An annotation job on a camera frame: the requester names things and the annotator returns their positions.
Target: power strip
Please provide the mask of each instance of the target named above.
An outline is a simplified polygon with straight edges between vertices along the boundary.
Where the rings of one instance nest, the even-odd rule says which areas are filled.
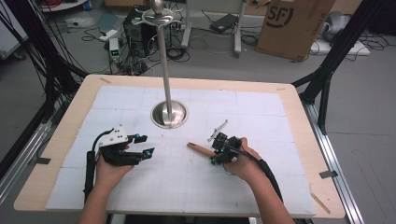
[[[99,37],[99,39],[103,40],[103,41],[107,41],[109,38],[111,38],[113,35],[115,35],[117,33],[116,30],[110,30],[106,33],[106,35],[102,35],[101,37]]]

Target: gray floor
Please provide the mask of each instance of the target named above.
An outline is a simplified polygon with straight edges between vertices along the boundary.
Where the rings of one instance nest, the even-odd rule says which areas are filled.
[[[90,14],[97,18],[101,10]],[[115,28],[121,22],[122,19],[118,19]],[[261,24],[261,18],[250,18],[244,25]],[[233,38],[207,34],[192,33],[195,40],[188,48],[191,58],[185,63],[169,62],[170,77],[291,83],[315,71],[324,59],[323,56],[310,56],[302,63],[293,63],[258,53],[245,44],[241,56],[235,58],[229,52],[233,48]],[[84,35],[83,31],[63,33],[66,46],[86,70],[103,71],[108,62],[103,43],[84,42],[81,40]],[[387,39],[396,44],[394,36],[387,36]],[[395,47],[373,50],[368,57],[360,56],[355,62],[344,60],[332,79],[327,131],[365,223],[394,223],[396,220],[395,58]],[[156,65],[143,76],[161,75],[161,67]],[[43,102],[43,91],[30,60],[1,63],[0,159]],[[76,222],[78,213],[27,213],[13,209],[13,202],[31,169],[31,166],[26,169],[0,206],[1,222]],[[314,222],[347,223],[345,219],[314,219]]]

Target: metal rod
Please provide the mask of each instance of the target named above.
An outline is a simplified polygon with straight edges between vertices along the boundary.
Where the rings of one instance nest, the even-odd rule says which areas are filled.
[[[163,34],[163,25],[157,26],[158,44],[160,46],[161,63],[163,64],[163,86],[165,88],[166,109],[169,120],[172,120],[172,101],[169,86],[168,61],[166,60],[165,36]]]

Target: hand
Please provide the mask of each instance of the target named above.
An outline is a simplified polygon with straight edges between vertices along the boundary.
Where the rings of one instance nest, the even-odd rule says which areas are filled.
[[[96,182],[94,187],[110,192],[133,168],[132,165],[113,166],[105,162],[105,159],[100,156],[96,164]]]
[[[241,141],[242,146],[239,148],[240,150],[245,150],[257,160],[262,159],[259,153],[248,147],[248,140],[246,138],[241,138]],[[262,175],[262,169],[260,166],[255,161],[244,155],[238,155],[237,161],[225,163],[224,168],[231,174],[235,174],[245,181],[254,178],[254,176]]]

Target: metal stand base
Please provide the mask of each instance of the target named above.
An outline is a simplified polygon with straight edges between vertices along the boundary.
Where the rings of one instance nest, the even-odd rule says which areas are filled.
[[[171,101],[172,113],[168,114],[166,101],[155,105],[151,111],[151,120],[160,128],[173,129],[184,124],[189,110],[179,101]]]

